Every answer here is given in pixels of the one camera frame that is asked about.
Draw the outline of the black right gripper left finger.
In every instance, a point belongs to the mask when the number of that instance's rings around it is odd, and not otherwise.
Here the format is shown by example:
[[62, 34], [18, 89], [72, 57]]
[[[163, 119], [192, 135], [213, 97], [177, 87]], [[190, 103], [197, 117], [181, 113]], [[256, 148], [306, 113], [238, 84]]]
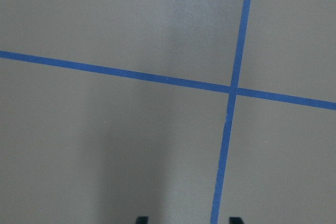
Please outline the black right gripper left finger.
[[135, 224], [148, 224], [148, 216], [138, 216], [135, 220]]

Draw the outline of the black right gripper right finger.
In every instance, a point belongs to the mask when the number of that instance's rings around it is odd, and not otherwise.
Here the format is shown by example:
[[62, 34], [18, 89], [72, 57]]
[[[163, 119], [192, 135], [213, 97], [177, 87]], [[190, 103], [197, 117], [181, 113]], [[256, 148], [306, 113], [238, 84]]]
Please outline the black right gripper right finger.
[[243, 224], [241, 217], [229, 217], [229, 224]]

